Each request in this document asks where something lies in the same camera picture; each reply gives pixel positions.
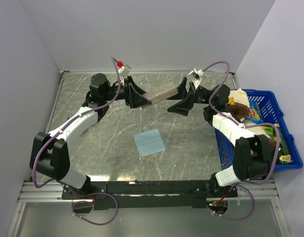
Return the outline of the grey-brown glasses case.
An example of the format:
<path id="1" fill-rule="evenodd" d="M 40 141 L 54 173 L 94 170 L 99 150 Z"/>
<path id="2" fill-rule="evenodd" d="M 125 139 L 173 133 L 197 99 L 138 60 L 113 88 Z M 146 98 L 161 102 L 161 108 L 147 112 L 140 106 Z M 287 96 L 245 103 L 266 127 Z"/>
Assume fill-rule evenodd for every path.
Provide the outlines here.
<path id="1" fill-rule="evenodd" d="M 178 94 L 178 89 L 173 82 L 167 83 L 159 88 L 146 92 L 143 96 L 155 105 Z"/>

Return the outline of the light blue cleaning cloth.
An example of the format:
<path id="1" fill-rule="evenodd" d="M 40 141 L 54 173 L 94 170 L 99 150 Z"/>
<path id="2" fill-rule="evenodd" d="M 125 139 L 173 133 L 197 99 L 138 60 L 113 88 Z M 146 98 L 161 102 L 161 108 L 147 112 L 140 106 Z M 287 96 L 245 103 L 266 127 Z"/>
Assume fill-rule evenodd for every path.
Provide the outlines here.
<path id="1" fill-rule="evenodd" d="M 140 157 L 163 152 L 166 149 L 158 129 L 136 134 L 134 141 Z"/>

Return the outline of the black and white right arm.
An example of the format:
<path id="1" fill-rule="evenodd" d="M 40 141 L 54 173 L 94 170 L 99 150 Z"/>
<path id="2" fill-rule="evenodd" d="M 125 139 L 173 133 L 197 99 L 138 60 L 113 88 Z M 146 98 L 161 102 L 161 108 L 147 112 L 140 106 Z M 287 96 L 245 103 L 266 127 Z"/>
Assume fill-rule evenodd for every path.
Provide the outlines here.
<path id="1" fill-rule="evenodd" d="M 260 178 L 256 184 L 268 181 L 276 165 L 279 142 L 274 149 L 264 134 L 251 131 L 255 125 L 245 125 L 233 116 L 234 106 L 229 104 L 230 88 L 224 83 L 211 90 L 196 86 L 191 82 L 188 90 L 186 81 L 179 86 L 180 101 L 168 108 L 168 112 L 187 116 L 195 103 L 206 104 L 203 109 L 205 121 L 221 132 L 234 146 L 234 160 L 230 167 L 214 173 L 210 178 L 210 193 L 219 197 L 227 186 L 240 182 L 249 183 L 253 178 Z"/>

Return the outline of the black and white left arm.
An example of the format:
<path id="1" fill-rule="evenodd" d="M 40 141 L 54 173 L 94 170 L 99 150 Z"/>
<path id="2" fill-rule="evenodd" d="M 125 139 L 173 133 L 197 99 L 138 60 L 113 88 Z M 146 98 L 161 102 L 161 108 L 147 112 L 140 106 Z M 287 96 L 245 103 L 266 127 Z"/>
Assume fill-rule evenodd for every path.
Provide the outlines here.
<path id="1" fill-rule="evenodd" d="M 91 77 L 89 92 L 79 110 L 65 123 L 49 133 L 40 132 L 34 137 L 30 158 L 32 180 L 37 188 L 36 174 L 40 173 L 73 188 L 79 198 L 91 193 L 91 180 L 75 170 L 69 157 L 69 146 L 86 130 L 98 123 L 115 100 L 124 100 L 130 108 L 151 105 L 146 92 L 137 86 L 131 76 L 110 84 L 105 74 Z"/>

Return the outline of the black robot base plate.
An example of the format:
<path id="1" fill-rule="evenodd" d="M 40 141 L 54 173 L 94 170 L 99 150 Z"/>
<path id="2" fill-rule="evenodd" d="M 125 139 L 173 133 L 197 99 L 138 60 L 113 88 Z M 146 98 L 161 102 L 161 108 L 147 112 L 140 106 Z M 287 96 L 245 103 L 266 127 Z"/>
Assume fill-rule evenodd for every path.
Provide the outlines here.
<path id="1" fill-rule="evenodd" d="M 213 180 L 93 181 L 90 196 L 65 187 L 63 200 L 86 200 L 94 210 L 110 208 L 192 207 L 207 208 L 207 201 L 238 197 L 236 188 L 220 187 Z"/>

